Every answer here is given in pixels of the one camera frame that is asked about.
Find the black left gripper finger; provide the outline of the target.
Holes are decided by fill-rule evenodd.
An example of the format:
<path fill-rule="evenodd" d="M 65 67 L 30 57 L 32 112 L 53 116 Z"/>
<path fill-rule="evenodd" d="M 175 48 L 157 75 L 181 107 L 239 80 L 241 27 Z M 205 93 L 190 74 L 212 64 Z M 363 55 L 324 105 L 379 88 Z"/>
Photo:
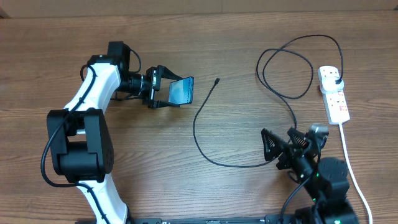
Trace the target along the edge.
<path fill-rule="evenodd" d="M 162 101 L 162 100 L 149 100 L 148 101 L 148 108 L 157 109 L 157 108 L 164 108 L 164 107 L 179 108 L 180 105 L 175 104 L 175 103 L 170 103 L 167 101 Z"/>
<path fill-rule="evenodd" d="M 160 78 L 166 78 L 169 80 L 176 80 L 176 81 L 182 80 L 182 77 L 176 75 L 174 72 L 172 72 L 163 65 L 159 65 L 157 67 L 157 70 Z"/>

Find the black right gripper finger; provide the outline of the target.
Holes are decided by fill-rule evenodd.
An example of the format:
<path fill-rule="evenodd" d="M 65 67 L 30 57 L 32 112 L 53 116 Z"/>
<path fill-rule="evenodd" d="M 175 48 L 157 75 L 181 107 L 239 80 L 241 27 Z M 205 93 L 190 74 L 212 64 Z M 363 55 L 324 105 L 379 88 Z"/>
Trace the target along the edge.
<path fill-rule="evenodd" d="M 261 131 L 261 136 L 264 145 L 264 158 L 266 161 L 271 161 L 279 157 L 283 153 L 284 148 L 288 145 L 286 141 L 268 129 L 263 129 Z"/>
<path fill-rule="evenodd" d="M 308 133 L 302 133 L 295 128 L 290 128 L 287 131 L 291 143 L 289 144 L 293 148 L 307 148 L 310 145 Z"/>

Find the blue Galaxy smartphone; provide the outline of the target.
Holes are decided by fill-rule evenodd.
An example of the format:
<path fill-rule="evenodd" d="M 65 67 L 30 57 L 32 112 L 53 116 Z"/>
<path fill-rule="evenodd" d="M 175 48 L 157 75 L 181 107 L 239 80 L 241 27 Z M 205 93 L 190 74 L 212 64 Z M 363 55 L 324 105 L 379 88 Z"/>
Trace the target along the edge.
<path fill-rule="evenodd" d="M 169 103 L 187 105 L 193 101 L 194 78 L 187 77 L 171 82 L 169 85 Z"/>

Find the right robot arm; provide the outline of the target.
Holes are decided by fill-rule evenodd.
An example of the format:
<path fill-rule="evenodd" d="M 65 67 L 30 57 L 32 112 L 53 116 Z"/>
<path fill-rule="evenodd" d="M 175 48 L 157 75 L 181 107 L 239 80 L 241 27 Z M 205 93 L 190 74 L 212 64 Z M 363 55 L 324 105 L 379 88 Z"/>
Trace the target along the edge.
<path fill-rule="evenodd" d="M 327 126 L 313 124 L 306 133 L 291 127 L 287 142 L 272 131 L 261 131 L 264 158 L 277 159 L 276 167 L 294 174 L 298 187 L 284 202 L 277 223 L 358 223 L 351 204 L 346 198 L 349 190 L 348 167 L 335 157 L 322 157 L 329 136 Z M 305 189 L 313 201 L 310 207 L 300 208 L 292 215 L 285 213 L 296 193 Z"/>

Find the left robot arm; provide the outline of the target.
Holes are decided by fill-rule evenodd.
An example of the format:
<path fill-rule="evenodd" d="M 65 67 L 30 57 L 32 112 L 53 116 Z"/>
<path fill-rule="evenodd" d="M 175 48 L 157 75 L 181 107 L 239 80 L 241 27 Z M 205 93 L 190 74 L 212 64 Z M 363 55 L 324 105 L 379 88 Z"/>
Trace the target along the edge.
<path fill-rule="evenodd" d="M 182 78 L 163 65 L 146 73 L 131 71 L 134 50 L 110 42 L 104 55 L 92 55 L 82 66 L 83 81 L 73 99 L 47 115 L 49 140 L 40 162 L 46 183 L 76 187 L 95 214 L 95 223 L 133 223 L 111 175 L 114 148 L 105 120 L 110 101 L 123 92 L 127 100 L 142 100 L 149 108 L 179 107 L 193 100 L 193 77 Z"/>

